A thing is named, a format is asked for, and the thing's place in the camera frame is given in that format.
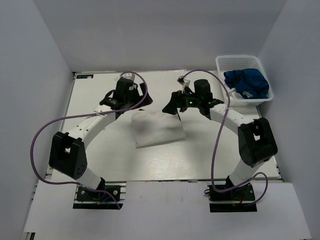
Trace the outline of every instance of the towel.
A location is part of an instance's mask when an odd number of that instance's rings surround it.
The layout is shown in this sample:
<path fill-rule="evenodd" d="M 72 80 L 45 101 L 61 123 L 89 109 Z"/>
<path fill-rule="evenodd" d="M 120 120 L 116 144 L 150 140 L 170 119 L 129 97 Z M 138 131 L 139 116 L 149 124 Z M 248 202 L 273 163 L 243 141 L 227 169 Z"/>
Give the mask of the towel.
<path fill-rule="evenodd" d="M 162 111 L 136 111 L 132 114 L 131 124 L 136 148 L 164 144 L 186 136 L 179 117 Z"/>
<path fill-rule="evenodd" d="M 269 84 L 258 69 L 226 71 L 224 82 L 244 99 L 267 99 Z"/>

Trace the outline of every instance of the blue clothing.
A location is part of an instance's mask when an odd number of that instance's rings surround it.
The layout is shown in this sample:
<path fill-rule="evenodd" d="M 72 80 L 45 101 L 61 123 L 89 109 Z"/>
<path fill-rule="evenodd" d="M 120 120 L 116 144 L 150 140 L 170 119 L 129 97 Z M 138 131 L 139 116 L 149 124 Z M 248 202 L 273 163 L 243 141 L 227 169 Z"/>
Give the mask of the blue clothing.
<path fill-rule="evenodd" d="M 269 84 L 258 69 L 226 71 L 224 74 L 226 85 L 244 99 L 267 99 Z"/>

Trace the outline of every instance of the white laundry basket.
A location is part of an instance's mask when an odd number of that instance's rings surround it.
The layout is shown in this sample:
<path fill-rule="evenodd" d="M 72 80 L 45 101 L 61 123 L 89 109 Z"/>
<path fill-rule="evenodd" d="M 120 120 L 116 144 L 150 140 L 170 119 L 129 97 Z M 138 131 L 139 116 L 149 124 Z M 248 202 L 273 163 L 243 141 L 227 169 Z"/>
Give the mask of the white laundry basket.
<path fill-rule="evenodd" d="M 225 76 L 224 72 L 233 71 L 233 70 L 243 70 L 243 69 L 258 69 L 266 81 L 269 83 L 266 73 L 259 61 L 259 59 L 255 56 L 250 55 L 224 55 L 224 56 L 217 56 L 215 59 L 216 67 L 218 70 L 218 77 L 221 81 L 225 84 Z M 226 95 L 225 90 L 222 88 L 223 98 L 225 104 L 228 102 L 228 98 Z M 267 94 L 268 98 L 264 99 L 244 99 L 238 93 L 232 93 L 230 96 L 230 105 L 231 106 L 258 106 L 259 104 L 271 101 L 274 98 L 274 95 L 271 90 L 271 86 L 269 83 L 269 92 Z"/>

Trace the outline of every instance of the wall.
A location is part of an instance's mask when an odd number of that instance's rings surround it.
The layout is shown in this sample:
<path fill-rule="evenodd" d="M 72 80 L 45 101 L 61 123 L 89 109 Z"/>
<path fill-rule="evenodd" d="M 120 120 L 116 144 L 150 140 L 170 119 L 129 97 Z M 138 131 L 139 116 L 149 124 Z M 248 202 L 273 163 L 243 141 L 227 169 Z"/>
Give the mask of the wall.
<path fill-rule="evenodd" d="M 74 72 L 215 67 L 257 55 L 286 0 L 34 0 Z"/>
<path fill-rule="evenodd" d="M 0 233 L 17 240 L 23 231 L 37 179 L 29 159 L 33 135 L 60 117 L 72 73 L 32 0 L 0 1 Z M 44 176 L 52 135 L 36 144 L 36 166 Z"/>
<path fill-rule="evenodd" d="M 274 90 L 261 106 L 312 239 L 320 240 L 320 1 L 288 0 L 258 57 Z"/>

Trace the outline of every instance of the black label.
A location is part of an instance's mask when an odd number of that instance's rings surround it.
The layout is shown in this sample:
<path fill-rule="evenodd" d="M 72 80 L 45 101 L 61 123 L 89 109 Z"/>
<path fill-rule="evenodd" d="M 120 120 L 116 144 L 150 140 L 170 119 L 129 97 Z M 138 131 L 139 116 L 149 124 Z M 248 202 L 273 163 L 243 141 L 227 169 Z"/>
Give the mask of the black label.
<path fill-rule="evenodd" d="M 77 75 L 76 79 L 93 79 L 94 75 L 93 74 L 87 74 L 87 75 Z"/>

